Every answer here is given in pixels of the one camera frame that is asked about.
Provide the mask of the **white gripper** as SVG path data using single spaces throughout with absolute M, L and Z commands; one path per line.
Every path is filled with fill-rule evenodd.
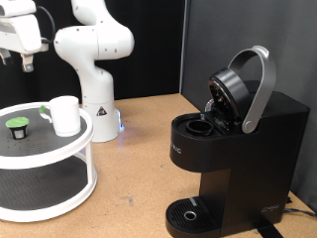
M 41 47 L 39 24 L 33 14 L 0 18 L 0 57 L 5 65 L 12 64 L 9 51 L 21 53 L 23 72 L 32 72 L 33 53 Z

